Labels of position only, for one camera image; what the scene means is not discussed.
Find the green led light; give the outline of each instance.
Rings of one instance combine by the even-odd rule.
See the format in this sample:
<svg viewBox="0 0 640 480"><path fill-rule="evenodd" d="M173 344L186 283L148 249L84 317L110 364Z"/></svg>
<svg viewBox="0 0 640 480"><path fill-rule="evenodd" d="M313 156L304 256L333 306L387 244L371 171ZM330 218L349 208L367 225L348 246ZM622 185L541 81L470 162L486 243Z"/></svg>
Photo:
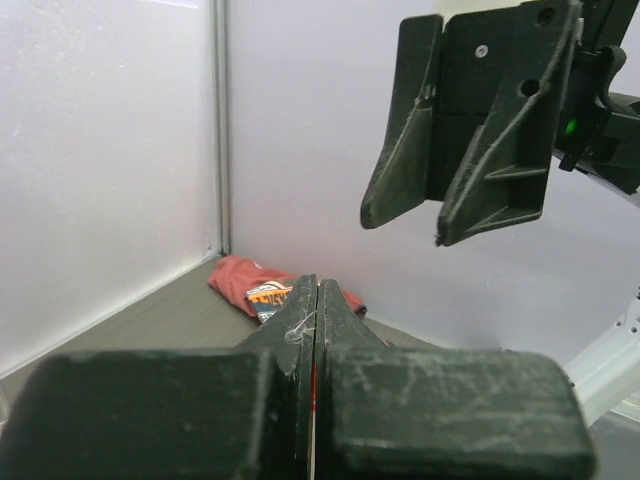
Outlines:
<svg viewBox="0 0 640 480"><path fill-rule="evenodd" d="M564 131L564 134L568 137L576 130L576 124L578 123L577 119L572 119L567 125L567 129Z"/></svg>

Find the red cloth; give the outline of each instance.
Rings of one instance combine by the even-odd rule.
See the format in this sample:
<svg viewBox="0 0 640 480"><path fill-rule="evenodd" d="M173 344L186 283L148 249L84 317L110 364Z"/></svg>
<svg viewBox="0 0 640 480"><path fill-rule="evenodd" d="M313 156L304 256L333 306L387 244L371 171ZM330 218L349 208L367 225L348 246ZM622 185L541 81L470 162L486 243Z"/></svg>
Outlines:
<svg viewBox="0 0 640 480"><path fill-rule="evenodd" d="M275 268L262 268L248 258L229 255L220 259L215 271L209 278L209 285L224 295L233 305L256 317L259 313L254 307L256 297L268 294L272 304L284 305L284 300L286 300L288 292L297 279L298 275ZM255 292L265 284L270 287L268 291ZM252 292L251 297L254 303L248 298L249 292ZM343 290L342 293L351 310L359 317L364 317L367 313L367 308L362 299L346 290Z"/></svg>

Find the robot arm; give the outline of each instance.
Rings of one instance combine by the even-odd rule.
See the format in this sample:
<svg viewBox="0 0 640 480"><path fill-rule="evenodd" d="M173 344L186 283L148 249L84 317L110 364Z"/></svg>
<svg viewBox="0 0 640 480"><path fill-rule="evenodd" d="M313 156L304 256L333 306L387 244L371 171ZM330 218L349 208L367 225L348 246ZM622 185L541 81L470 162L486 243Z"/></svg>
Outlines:
<svg viewBox="0 0 640 480"><path fill-rule="evenodd" d="M400 26L377 228L443 203L439 245L540 218L552 155L640 206L640 99L610 94L638 0L550 0Z"/></svg>

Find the white backdrop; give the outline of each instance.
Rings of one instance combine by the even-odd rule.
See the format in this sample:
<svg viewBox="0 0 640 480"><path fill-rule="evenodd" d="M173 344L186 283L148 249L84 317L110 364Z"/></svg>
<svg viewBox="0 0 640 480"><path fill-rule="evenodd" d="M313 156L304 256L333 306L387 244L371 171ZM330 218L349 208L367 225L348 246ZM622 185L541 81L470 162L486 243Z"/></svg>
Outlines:
<svg viewBox="0 0 640 480"><path fill-rule="evenodd" d="M208 4L0 2L0 377L218 250Z"/></svg>
<svg viewBox="0 0 640 480"><path fill-rule="evenodd" d="M359 225L399 22L516 3L231 2L235 253L336 278L372 317L443 345L566 362L604 331L640 286L640 211L578 173L554 168L542 220L451 248L434 246L439 204ZM640 95L638 20L616 87Z"/></svg>

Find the table surface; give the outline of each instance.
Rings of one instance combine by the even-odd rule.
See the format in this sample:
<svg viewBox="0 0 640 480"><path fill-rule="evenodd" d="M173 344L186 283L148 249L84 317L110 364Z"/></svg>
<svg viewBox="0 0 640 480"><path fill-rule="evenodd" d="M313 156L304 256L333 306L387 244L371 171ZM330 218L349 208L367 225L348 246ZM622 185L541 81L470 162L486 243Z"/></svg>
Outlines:
<svg viewBox="0 0 640 480"><path fill-rule="evenodd" d="M231 348L258 328L258 321L231 306L207 280L214 258L151 293L49 355L79 350ZM380 338L405 347L433 347L373 320L365 323ZM42 357L0 380L12 404Z"/></svg>

